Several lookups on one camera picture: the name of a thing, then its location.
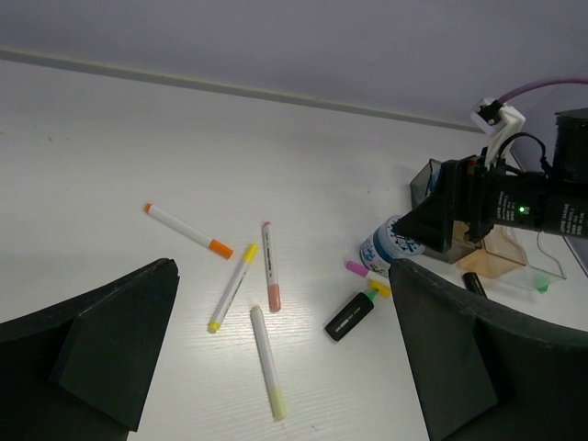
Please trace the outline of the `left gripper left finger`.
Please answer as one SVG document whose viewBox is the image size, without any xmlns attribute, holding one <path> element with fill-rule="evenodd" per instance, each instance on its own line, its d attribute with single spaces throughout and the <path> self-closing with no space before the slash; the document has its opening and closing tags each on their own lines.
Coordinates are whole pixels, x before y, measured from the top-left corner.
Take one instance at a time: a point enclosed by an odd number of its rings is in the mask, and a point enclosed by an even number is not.
<svg viewBox="0 0 588 441">
<path fill-rule="evenodd" d="M 179 285 L 162 258 L 1 325 L 4 440 L 125 440 L 139 428 Z"/>
</svg>

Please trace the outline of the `black green highlighter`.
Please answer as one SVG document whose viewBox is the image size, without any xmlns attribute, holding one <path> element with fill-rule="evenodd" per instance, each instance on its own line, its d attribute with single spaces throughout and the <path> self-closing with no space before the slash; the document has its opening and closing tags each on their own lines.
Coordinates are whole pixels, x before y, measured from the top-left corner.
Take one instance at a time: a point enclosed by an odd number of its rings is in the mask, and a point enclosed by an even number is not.
<svg viewBox="0 0 588 441">
<path fill-rule="evenodd" d="M 340 342 L 374 310 L 379 293 L 375 287 L 357 292 L 324 326 L 327 336 L 335 343 Z"/>
</svg>

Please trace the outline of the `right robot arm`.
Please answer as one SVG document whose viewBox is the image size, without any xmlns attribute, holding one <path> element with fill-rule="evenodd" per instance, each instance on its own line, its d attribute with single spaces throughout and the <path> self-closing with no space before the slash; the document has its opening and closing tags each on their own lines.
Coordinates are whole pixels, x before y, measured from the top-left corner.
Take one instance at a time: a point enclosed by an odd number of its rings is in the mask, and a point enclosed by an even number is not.
<svg viewBox="0 0 588 441">
<path fill-rule="evenodd" d="M 464 222 L 471 242 L 485 238 L 496 225 L 560 236 L 587 235 L 587 111 L 556 115 L 553 159 L 540 158 L 538 172 L 507 164 L 503 154 L 516 136 L 498 149 L 494 164 L 486 155 L 441 164 L 429 196 L 393 226 L 396 234 L 439 253 L 452 244 L 453 225 Z"/>
</svg>

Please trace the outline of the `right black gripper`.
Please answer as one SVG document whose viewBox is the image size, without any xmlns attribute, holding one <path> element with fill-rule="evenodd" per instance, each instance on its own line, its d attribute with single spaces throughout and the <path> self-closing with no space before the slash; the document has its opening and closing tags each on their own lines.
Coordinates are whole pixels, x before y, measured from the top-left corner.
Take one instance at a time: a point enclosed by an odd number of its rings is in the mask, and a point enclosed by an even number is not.
<svg viewBox="0 0 588 441">
<path fill-rule="evenodd" d="M 540 172 L 524 172 L 504 159 L 487 166 L 480 156 L 443 162 L 432 194 L 394 225 L 400 236 L 438 253 L 452 244 L 453 220 L 469 225 L 477 242 L 495 225 L 540 231 L 550 182 Z"/>
</svg>

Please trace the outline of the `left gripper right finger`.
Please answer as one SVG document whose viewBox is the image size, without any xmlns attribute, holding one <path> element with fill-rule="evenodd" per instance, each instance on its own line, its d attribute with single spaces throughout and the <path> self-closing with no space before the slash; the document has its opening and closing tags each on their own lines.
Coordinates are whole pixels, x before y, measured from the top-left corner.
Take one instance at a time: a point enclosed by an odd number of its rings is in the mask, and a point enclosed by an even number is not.
<svg viewBox="0 0 588 441">
<path fill-rule="evenodd" d="M 584 440 L 587 333 L 456 286 L 408 259 L 392 299 L 432 440 Z"/>
</svg>

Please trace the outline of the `blue white round jar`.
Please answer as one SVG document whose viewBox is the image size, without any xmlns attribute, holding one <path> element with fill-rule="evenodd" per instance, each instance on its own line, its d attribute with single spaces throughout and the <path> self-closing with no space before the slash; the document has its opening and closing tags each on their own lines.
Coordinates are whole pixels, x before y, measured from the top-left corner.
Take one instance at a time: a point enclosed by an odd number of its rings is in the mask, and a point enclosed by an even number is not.
<svg viewBox="0 0 588 441">
<path fill-rule="evenodd" d="M 367 269 L 386 276 L 394 260 L 413 258 L 424 252 L 421 243 L 395 233 L 394 225 L 400 218 L 390 217 L 360 245 L 359 256 Z"/>
</svg>

